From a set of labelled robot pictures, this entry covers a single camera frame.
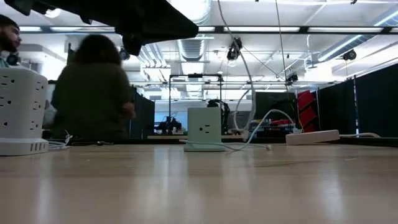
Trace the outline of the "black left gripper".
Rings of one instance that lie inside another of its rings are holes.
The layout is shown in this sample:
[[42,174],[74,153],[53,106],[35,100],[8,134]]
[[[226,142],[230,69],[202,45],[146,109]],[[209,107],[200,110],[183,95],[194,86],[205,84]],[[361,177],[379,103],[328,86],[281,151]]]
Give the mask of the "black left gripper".
[[196,37],[198,26],[166,0],[96,1],[101,22],[122,35],[124,48],[138,56],[143,44]]

